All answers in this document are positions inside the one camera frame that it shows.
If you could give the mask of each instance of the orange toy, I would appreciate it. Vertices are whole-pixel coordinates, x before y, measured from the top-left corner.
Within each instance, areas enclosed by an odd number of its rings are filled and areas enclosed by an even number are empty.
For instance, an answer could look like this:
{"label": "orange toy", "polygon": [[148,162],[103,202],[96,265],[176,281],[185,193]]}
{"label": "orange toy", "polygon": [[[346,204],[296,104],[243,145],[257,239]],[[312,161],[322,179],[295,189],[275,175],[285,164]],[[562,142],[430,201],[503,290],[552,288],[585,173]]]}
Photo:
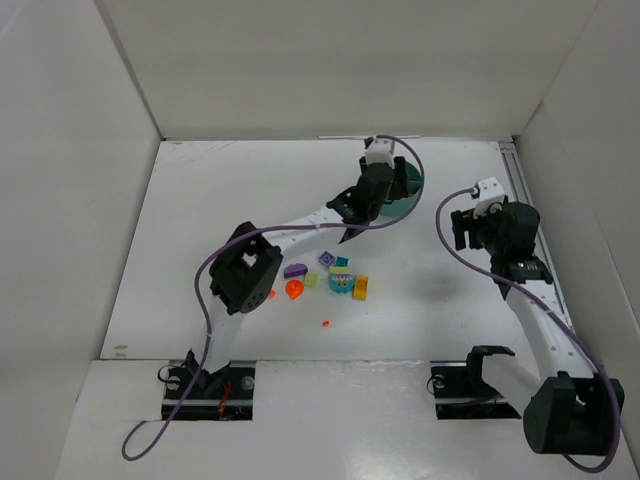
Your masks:
{"label": "orange toy", "polygon": [[287,292],[291,300],[295,300],[304,292],[304,283],[300,280],[290,280],[284,287],[284,291]]}

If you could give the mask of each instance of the white wall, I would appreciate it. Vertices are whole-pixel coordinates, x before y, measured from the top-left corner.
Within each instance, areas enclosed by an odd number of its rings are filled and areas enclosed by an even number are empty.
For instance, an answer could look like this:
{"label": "white wall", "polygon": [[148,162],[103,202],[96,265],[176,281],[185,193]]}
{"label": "white wall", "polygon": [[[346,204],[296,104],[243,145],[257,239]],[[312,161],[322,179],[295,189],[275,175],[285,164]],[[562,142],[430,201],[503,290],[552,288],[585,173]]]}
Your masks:
{"label": "white wall", "polygon": [[167,137],[520,133],[597,0],[100,0]]}
{"label": "white wall", "polygon": [[579,333],[623,381],[640,460],[640,2],[601,0],[518,142]]}
{"label": "white wall", "polygon": [[48,479],[159,139],[91,0],[0,3],[0,478]]}

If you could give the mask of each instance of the purple block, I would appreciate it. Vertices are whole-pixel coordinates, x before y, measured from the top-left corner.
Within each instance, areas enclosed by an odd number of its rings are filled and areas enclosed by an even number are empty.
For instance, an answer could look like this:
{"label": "purple block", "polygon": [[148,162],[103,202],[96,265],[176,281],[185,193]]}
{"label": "purple block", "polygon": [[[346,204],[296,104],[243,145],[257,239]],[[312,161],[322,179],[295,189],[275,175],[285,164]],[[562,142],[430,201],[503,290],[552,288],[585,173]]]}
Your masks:
{"label": "purple block", "polygon": [[323,267],[329,268],[331,265],[333,265],[333,261],[335,259],[336,257],[331,255],[329,252],[324,252],[322,255],[320,255],[320,258],[318,258],[318,261],[320,262],[320,265],[322,265]]}
{"label": "purple block", "polygon": [[284,278],[300,277],[305,275],[309,269],[304,263],[294,263],[284,269]]}

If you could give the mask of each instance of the colorful toy pile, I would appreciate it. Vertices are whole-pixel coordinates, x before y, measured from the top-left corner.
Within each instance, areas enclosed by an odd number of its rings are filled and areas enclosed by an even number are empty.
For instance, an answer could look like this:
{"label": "colorful toy pile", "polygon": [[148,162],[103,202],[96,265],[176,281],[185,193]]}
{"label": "colorful toy pile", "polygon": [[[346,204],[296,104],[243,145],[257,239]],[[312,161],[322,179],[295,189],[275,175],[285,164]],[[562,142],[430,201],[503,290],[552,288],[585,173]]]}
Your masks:
{"label": "colorful toy pile", "polygon": [[[318,263],[329,270],[329,289],[339,294],[351,293],[356,300],[367,299],[369,277],[364,275],[352,275],[349,273],[349,259],[336,257],[329,252],[324,252],[318,258]],[[316,288],[320,283],[320,276],[316,272],[309,271],[303,263],[294,263],[285,267],[283,271],[285,279],[289,280],[285,291],[291,300],[295,300],[304,292],[305,287]]]}

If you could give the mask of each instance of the white table surface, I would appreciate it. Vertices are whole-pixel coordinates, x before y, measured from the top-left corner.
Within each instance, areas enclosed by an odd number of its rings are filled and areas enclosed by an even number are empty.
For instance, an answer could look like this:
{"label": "white table surface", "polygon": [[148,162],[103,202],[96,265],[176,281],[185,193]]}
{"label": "white table surface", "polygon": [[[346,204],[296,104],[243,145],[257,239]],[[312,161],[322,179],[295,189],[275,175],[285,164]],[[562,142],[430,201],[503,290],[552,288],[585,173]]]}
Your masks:
{"label": "white table surface", "polygon": [[[520,420],[438,421],[426,362],[260,362],[251,422],[175,422],[135,463],[120,446],[158,420],[162,361],[93,362],[57,480],[633,480],[622,439],[593,476],[529,450]],[[139,430],[129,453],[160,427]],[[598,459],[582,459],[594,465]]]}
{"label": "white table surface", "polygon": [[[460,359],[477,344],[529,355],[497,287],[453,260],[434,228],[436,206],[452,191],[490,176],[510,190],[498,145],[409,141],[427,176],[411,217],[323,248],[349,257],[352,273],[369,276],[367,301],[331,294],[326,286],[291,301],[277,282],[276,298],[245,318],[234,359]],[[246,220],[257,226],[291,221],[355,184],[362,148],[360,140],[348,139],[163,142],[101,357],[183,359],[194,341],[204,341],[192,286],[203,259]],[[472,205],[466,198],[451,207]],[[319,253],[300,260],[320,272]],[[464,254],[489,264],[485,252]],[[324,320],[330,328],[322,328]]]}

